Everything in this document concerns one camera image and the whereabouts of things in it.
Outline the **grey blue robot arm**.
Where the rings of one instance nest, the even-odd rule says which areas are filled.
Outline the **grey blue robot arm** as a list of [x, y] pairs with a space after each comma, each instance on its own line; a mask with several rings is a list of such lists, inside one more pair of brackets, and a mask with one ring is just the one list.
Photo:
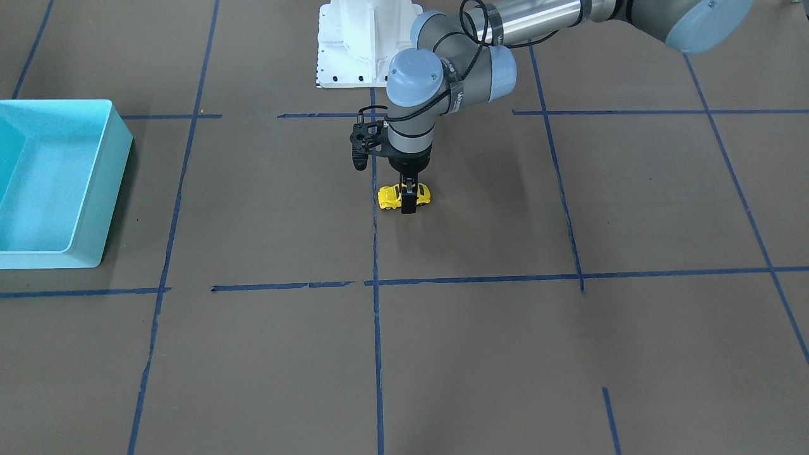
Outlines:
[[393, 57], [382, 152], [401, 179], [401, 212], [416, 212], [418, 179], [429, 164], [434, 128], [445, 116], [513, 92], [513, 50], [567, 28], [613, 20], [682, 54], [702, 54], [729, 37], [751, 1], [476, 1], [455, 15], [426, 11], [410, 30], [411, 47]]

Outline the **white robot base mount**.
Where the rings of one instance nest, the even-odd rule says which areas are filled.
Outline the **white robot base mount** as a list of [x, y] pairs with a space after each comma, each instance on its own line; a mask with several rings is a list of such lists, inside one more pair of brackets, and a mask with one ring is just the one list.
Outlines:
[[411, 1], [329, 1], [318, 12], [316, 87], [386, 87], [388, 69], [412, 48], [423, 8]]

